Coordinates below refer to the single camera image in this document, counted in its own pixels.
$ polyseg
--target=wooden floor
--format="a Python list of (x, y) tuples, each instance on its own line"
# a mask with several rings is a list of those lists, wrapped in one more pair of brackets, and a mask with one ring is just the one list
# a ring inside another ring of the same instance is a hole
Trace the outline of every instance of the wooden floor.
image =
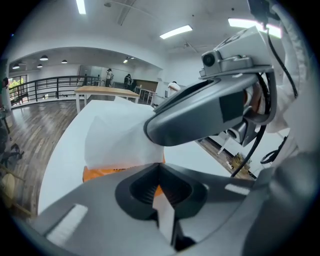
[[(110, 96), (92, 96), (90, 99), (113, 100)], [(12, 142), (17, 143), (24, 151), (23, 158), (17, 162), (13, 170), (16, 175), (25, 179), (25, 182), (16, 182), (15, 200), (34, 215), (37, 213), (41, 183), (51, 154), (76, 115), (75, 101), (33, 104), (13, 109), (7, 115)], [(217, 155), (218, 148), (206, 140), (199, 144), (230, 171), (226, 164), (226, 156)]]

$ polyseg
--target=gray plastic housing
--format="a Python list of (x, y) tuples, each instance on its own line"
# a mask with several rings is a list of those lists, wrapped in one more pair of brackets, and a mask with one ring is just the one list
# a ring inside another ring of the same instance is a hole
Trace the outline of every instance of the gray plastic housing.
[(257, 81), (241, 74), (193, 84), (159, 105), (144, 132), (158, 145), (175, 146), (234, 127), (243, 120), (244, 90)]

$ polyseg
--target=gray robotic arm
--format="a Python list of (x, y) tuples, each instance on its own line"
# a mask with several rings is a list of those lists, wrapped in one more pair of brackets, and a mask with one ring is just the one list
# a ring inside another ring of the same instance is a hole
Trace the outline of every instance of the gray robotic arm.
[[(175, 146), (226, 131), (246, 146), (256, 137), (256, 126), (268, 124), (277, 107), (275, 74), (263, 38), (251, 27), (201, 58), (202, 81), (159, 105), (145, 122), (145, 134), (156, 144)], [(244, 91), (252, 90), (262, 73), (268, 80), (269, 114), (253, 112), (249, 100), (244, 103)]]

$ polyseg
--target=staircase railing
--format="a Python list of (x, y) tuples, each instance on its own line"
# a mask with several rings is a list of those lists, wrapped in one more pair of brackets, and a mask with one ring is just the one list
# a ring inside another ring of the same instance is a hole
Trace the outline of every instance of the staircase railing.
[(75, 89), (96, 86), (99, 77), (87, 75), (56, 76), (29, 81), (9, 89), (11, 106), (48, 99), (75, 98)]

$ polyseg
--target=window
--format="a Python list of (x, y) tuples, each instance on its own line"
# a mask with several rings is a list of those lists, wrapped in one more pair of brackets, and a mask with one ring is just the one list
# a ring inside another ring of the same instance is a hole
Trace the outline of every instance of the window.
[(9, 93), (10, 93), (10, 100), (17, 100), (19, 103), (23, 100), (27, 101), (28, 97), (28, 86), (22, 85), (27, 82), (27, 75), (19, 75), (9, 78)]

